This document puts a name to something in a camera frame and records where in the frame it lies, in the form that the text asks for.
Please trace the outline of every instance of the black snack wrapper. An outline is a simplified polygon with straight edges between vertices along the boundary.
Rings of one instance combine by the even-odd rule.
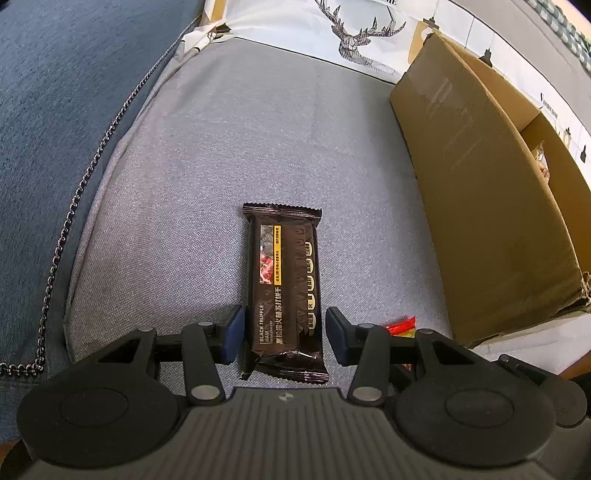
[[[250,221],[245,372],[329,379],[322,357],[316,227],[321,210],[245,203]]]

